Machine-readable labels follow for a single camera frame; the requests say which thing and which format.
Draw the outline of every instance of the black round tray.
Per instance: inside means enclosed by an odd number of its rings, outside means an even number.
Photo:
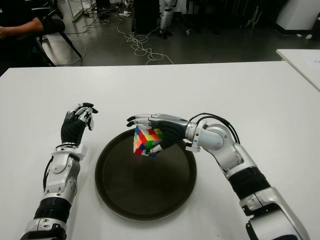
[[[95,167],[96,188],[105,204],[134,220],[161,219],[178,210],[194,189],[197,166],[183,141],[156,157],[133,153],[135,130],[114,138]]]

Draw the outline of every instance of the chair leg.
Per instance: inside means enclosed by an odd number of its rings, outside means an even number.
[[[40,41],[36,40],[35,41],[35,48],[43,55],[45,60],[47,61],[48,64],[50,64],[51,67],[55,67],[56,65],[51,61],[51,59],[48,57],[46,54],[44,48],[42,47]]]
[[[72,41],[67,37],[67,35],[63,31],[59,33],[64,38],[64,40],[70,45],[70,47],[75,51],[75,53],[82,59],[80,52],[78,52],[78,50],[72,44]]]

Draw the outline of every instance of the chair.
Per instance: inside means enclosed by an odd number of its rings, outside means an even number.
[[[69,46],[74,50],[74,52],[82,58],[82,55],[75,48],[71,40],[64,33],[66,26],[64,22],[61,20],[64,18],[63,13],[58,8],[58,0],[26,0],[26,2],[32,6],[32,12],[35,16],[37,16],[43,25],[43,32],[39,35],[39,40],[36,40],[35,47],[43,54],[43,57],[47,60],[47,62],[51,66],[55,66],[54,63],[50,60],[50,58],[45,53],[42,47],[43,36],[59,33],[63,39],[69,44]],[[59,18],[52,18],[54,15],[58,15]]]

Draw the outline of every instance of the robot forearm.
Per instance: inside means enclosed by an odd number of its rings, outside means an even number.
[[[247,216],[246,224],[252,240],[309,240],[310,237],[276,188],[266,177],[246,150],[234,142],[229,130],[220,124],[207,125],[190,122],[185,137],[192,141],[187,150],[198,152],[203,147],[216,159],[223,174],[240,199]]]
[[[86,152],[82,144],[79,148],[64,144],[52,153],[52,161],[44,174],[42,199],[21,240],[66,239],[66,223],[78,190],[79,161]]]

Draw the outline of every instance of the person's arm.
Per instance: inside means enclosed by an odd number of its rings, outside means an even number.
[[[5,39],[7,37],[20,36],[23,34],[40,33],[43,30],[44,27],[41,21],[39,20],[39,18],[35,17],[32,21],[29,21],[20,26],[0,26],[0,40]]]

